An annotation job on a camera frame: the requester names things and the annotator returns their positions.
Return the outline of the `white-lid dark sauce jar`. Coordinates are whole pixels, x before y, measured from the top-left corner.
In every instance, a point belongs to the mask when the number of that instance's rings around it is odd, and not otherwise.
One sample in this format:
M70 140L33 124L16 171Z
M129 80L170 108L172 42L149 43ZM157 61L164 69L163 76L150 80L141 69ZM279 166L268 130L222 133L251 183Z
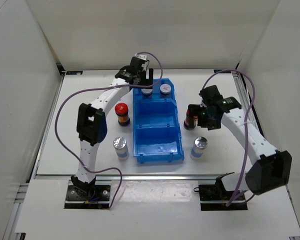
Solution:
M153 94L153 90L151 88L142 88L141 93L142 93L142 97L144 99L151 99L152 94Z

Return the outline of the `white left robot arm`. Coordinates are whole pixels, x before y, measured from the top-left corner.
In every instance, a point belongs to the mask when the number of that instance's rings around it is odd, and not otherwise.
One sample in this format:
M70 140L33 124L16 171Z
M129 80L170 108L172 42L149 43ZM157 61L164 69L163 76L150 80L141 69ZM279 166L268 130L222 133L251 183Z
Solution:
M136 54L130 64L123 67L114 76L109 88L105 89L97 99L89 104L82 103L78 109L76 131L80 140L80 155L82 163L71 177L76 186L77 194L83 200L90 200L95 194L95 171L97 151L100 143L105 139L108 128L106 117L116 103L127 93L131 86L151 85L147 81L149 60L144 54Z

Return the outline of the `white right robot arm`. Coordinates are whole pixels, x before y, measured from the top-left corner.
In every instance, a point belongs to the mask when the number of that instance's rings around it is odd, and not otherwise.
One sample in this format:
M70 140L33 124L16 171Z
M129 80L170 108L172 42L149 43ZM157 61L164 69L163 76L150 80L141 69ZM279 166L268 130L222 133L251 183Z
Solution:
M225 126L244 148L244 159L250 160L248 172L230 173L220 178L214 193L220 200L228 199L233 191L251 191L261 195L289 182L292 156L269 143L253 124L245 120L245 111L234 97L203 104L188 105L190 119L208 130Z

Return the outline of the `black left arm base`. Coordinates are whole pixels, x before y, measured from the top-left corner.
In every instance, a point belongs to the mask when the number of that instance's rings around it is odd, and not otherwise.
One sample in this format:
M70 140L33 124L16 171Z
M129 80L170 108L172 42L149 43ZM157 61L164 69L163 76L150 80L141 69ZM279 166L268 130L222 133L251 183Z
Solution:
M69 180L64 208L106 210L110 206L111 187L112 184L109 181L95 181L88 193L85 193Z

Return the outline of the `blue-label seasoning bottle right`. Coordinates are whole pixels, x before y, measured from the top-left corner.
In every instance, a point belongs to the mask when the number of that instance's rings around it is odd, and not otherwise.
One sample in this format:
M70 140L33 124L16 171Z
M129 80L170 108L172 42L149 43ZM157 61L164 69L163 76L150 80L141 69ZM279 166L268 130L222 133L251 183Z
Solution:
M193 146L190 150L190 154L189 154L190 158L193 160L201 159L207 147L208 147L208 140L203 136L197 137L194 140Z

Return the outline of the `red-lid chili sauce jar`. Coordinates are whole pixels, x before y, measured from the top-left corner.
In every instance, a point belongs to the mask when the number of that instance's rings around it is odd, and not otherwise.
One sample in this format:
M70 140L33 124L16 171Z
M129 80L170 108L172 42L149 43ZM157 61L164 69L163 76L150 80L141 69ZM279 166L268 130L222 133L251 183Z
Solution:
M128 105L120 102L115 107L115 114L117 115L119 125L126 127L130 124L130 117L129 117L129 108Z

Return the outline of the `blue three-compartment plastic bin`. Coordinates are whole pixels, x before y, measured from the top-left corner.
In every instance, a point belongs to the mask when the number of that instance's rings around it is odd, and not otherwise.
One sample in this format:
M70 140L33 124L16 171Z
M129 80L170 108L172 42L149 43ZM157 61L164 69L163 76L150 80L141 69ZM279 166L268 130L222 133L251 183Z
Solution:
M168 78L153 82L151 99L144 99L139 88L132 91L133 156L140 164L183 161L185 154L174 84ZM162 84L171 86L169 97L161 95Z

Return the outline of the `blue-label white seasoning bottle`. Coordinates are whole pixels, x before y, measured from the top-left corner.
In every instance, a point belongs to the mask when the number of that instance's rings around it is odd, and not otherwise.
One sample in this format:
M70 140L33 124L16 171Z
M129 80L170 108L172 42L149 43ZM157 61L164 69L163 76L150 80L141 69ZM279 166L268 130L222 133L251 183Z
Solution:
M113 147L118 159L126 160L129 157L127 141L124 137L119 136L113 140Z

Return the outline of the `aluminium table edge rail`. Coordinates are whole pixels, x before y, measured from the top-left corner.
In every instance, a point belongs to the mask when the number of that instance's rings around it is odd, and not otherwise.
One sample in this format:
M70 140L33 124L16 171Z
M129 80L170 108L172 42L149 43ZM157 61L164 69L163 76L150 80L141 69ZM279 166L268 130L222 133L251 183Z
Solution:
M215 180L219 174L124 174L123 181L199 181L199 180ZM56 174L37 174L33 177L34 180L70 180L70 175ZM119 181L118 174L97 174L97 181Z

